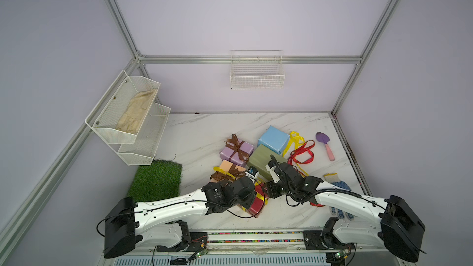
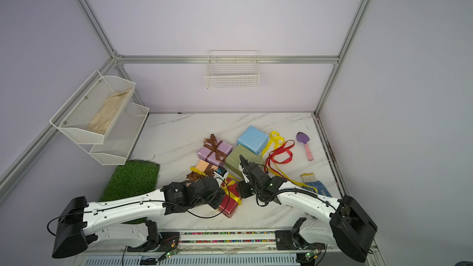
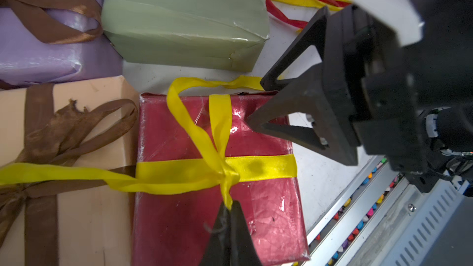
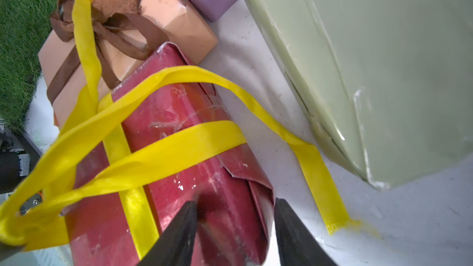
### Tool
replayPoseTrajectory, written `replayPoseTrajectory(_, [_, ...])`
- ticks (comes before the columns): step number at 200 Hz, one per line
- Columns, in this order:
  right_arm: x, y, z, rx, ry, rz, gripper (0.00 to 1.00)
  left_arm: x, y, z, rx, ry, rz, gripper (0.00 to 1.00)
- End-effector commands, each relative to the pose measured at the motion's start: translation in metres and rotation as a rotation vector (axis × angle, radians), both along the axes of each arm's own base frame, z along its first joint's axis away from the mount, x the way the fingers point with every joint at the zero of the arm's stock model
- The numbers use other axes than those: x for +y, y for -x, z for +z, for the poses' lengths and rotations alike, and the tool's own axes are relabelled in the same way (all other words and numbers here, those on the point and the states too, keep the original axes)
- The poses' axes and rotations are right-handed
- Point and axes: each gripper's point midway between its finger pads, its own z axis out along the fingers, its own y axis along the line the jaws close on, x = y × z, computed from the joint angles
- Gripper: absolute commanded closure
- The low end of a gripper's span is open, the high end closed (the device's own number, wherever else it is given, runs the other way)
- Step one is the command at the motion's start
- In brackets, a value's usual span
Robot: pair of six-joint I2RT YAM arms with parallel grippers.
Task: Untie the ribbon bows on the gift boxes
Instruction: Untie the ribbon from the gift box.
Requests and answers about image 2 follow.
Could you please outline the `red gift box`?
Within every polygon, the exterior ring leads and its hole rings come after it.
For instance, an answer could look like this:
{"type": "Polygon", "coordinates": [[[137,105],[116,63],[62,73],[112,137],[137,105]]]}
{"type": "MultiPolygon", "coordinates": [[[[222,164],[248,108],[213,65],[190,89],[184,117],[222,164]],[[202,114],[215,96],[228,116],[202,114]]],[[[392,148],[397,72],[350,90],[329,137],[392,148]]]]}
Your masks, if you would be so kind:
{"type": "Polygon", "coordinates": [[[220,187],[224,190],[225,195],[219,205],[219,212],[227,218],[231,218],[241,205],[241,196],[237,189],[238,180],[234,176],[229,176],[220,187]]]}

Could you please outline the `light blue gift box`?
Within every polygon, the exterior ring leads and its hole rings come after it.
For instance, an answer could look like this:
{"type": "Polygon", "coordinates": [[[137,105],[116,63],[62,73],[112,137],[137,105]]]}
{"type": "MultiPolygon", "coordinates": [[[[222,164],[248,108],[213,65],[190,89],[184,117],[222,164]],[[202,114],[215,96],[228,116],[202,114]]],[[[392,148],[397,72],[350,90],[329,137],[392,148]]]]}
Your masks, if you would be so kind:
{"type": "Polygon", "coordinates": [[[256,155],[261,155],[269,142],[269,136],[255,128],[249,126],[247,130],[237,139],[237,144],[242,145],[256,155]]]}

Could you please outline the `yellow ribbon of blue box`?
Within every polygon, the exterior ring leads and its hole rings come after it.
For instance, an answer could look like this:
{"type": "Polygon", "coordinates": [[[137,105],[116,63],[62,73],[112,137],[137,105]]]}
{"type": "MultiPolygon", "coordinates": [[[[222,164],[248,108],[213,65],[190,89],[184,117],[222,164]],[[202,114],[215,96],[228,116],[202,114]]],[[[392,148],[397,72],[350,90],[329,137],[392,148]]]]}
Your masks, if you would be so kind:
{"type": "Polygon", "coordinates": [[[295,145],[294,140],[286,141],[277,131],[269,134],[269,141],[261,153],[264,160],[264,172],[271,172],[275,176],[282,177],[300,188],[307,188],[311,192],[318,192],[315,187],[309,186],[304,182],[293,180],[285,173],[280,166],[287,165],[293,161],[294,155],[292,149],[295,145]]]}

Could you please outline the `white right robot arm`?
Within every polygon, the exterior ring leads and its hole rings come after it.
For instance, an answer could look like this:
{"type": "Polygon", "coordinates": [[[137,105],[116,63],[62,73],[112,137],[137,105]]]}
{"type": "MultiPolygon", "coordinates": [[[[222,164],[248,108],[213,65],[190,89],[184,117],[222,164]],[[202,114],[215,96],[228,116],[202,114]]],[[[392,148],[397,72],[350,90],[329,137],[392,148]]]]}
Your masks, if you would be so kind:
{"type": "Polygon", "coordinates": [[[293,227],[296,246],[336,245],[357,262],[367,260],[378,226],[355,198],[349,195],[333,198],[299,188],[282,177],[270,177],[260,165],[244,156],[239,158],[244,183],[251,187],[261,205],[274,202],[296,208],[326,224],[327,228],[322,230],[311,227],[307,219],[298,220],[293,227]]]}

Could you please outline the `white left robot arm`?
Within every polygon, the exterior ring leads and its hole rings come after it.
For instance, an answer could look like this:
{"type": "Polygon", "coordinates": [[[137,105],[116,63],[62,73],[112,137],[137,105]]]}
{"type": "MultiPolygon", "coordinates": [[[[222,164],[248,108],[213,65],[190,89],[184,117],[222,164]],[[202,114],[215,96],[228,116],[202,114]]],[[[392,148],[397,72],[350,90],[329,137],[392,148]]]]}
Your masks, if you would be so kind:
{"type": "Polygon", "coordinates": [[[196,182],[172,182],[152,192],[116,201],[88,202],[85,197],[74,198],[55,217],[52,257],[72,257],[111,239],[131,248],[148,248],[157,243],[158,230],[154,225],[146,225],[144,233],[135,229],[129,234],[121,230],[112,233],[111,229],[141,218],[189,213],[203,204],[218,209],[225,196],[221,187],[225,180],[226,176],[215,175],[196,182]]]}

